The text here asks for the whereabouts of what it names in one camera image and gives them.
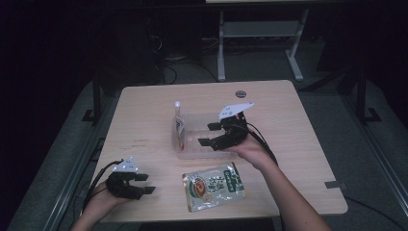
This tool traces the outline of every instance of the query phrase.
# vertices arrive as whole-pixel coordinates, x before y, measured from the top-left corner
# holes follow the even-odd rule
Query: wooden table
[[[238,98],[244,90],[246,98]],[[279,166],[312,206],[324,215],[347,210],[312,125],[290,81],[216,83],[178,86],[131,87],[123,90],[95,175],[112,161],[133,156],[139,173],[149,174],[147,186],[157,189],[113,210],[103,221],[165,221],[278,216],[278,208],[261,173],[241,158],[180,160],[171,145],[174,102],[182,114],[219,113],[224,105],[253,101],[245,111],[267,140]],[[182,174],[234,161],[246,199],[189,213]],[[107,179],[107,170],[101,181]]]

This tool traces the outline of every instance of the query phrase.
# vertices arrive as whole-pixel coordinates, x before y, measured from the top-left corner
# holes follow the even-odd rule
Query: hand
[[[261,169],[266,163],[273,162],[261,144],[249,134],[243,142],[236,146],[228,147],[225,151],[236,152],[241,158],[257,169]]]
[[[99,220],[104,218],[117,205],[127,201],[131,201],[131,199],[114,196],[106,188],[105,182],[100,183],[93,190],[92,199],[72,230],[91,230]]]

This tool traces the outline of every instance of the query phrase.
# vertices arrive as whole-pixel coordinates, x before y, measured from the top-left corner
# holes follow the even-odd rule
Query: metal frame
[[[104,100],[104,110],[114,105],[114,100],[111,97],[107,97]],[[99,121],[106,121],[108,119],[107,114],[101,114]],[[69,172],[69,175],[64,179],[64,187],[61,190],[60,194],[57,197],[57,201],[52,209],[48,220],[44,224],[42,230],[58,230],[61,221],[63,220],[64,214],[69,207],[72,197],[75,194],[78,182],[81,180],[82,172],[86,169],[89,158],[92,154],[92,150],[95,145],[99,143],[101,137],[106,137],[103,126],[92,125],[89,130],[86,141],[81,149],[78,159],[75,161],[72,170]]]
[[[303,76],[300,71],[295,54],[300,39],[303,34],[304,25],[309,13],[309,9],[303,10],[298,21],[261,21],[261,22],[225,22],[223,11],[219,13],[219,38],[217,55],[218,80],[225,81],[225,63],[223,54],[224,38],[242,37],[294,37],[291,49],[286,51],[288,62],[291,65],[294,78],[302,81]]]
[[[98,74],[93,75],[92,80],[93,87],[93,116],[92,110],[87,110],[82,118],[82,121],[91,121],[92,125],[96,125],[101,117],[101,86],[99,84]]]

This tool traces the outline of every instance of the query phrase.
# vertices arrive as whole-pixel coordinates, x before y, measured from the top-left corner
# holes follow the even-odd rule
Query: dark background
[[[160,73],[155,65],[166,54],[150,52],[155,45],[150,36],[161,36],[169,48],[181,48],[198,60],[201,38],[217,36],[214,11],[154,14],[96,10],[95,6],[74,1],[0,2],[0,163],[5,213],[1,230],[8,226],[69,110],[95,73],[107,94],[124,86],[156,84]],[[229,16],[263,19],[289,14],[239,11]],[[408,127],[407,15],[406,1],[313,7],[303,39],[327,41],[320,70],[363,61],[370,79]]]

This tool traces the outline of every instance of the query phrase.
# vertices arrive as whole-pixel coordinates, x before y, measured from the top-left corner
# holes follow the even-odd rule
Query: table leg
[[[220,82],[225,81],[225,67],[224,67],[224,12],[219,13],[219,39],[218,39],[218,80]]]
[[[303,11],[302,16],[300,18],[299,23],[297,24],[296,32],[294,35],[294,44],[290,50],[286,51],[286,56],[288,58],[289,64],[291,65],[291,69],[294,75],[294,78],[297,81],[302,81],[303,80],[303,75],[300,71],[299,66],[297,65],[297,61],[294,58],[294,55],[296,54],[297,46],[300,43],[300,39],[302,37],[303,29],[305,27],[306,23],[306,18],[309,13],[309,9],[306,9]]]

